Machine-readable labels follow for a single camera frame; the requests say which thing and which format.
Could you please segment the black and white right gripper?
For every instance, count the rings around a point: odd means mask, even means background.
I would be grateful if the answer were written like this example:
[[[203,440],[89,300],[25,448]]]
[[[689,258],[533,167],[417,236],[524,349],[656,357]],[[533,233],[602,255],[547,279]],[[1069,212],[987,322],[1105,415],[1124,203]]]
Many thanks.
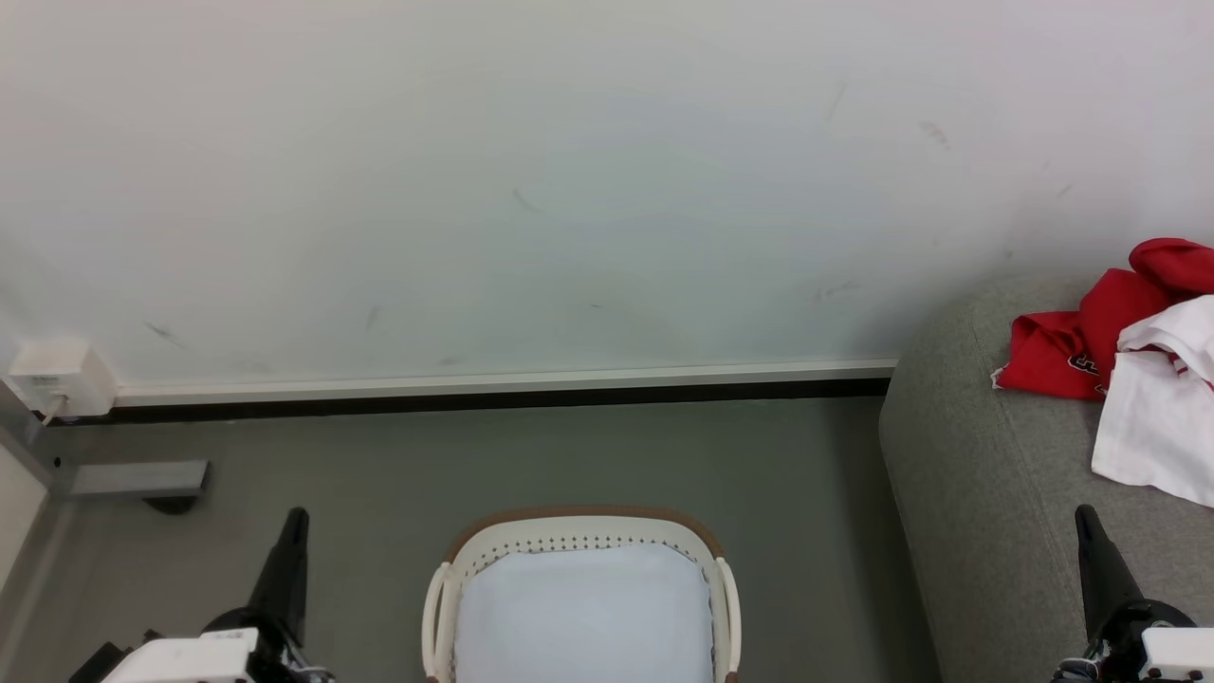
[[[1139,584],[1090,505],[1076,507],[1076,557],[1085,633],[1080,666],[1096,682],[1210,682],[1213,628],[1197,626]]]

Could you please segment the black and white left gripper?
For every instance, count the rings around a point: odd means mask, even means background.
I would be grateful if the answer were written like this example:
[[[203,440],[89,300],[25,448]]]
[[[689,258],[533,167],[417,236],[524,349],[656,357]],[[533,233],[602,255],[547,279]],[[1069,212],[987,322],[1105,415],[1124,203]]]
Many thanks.
[[[229,610],[192,638],[148,631],[137,648],[100,649],[101,682],[331,682],[304,656],[310,514],[287,514],[248,608]]]

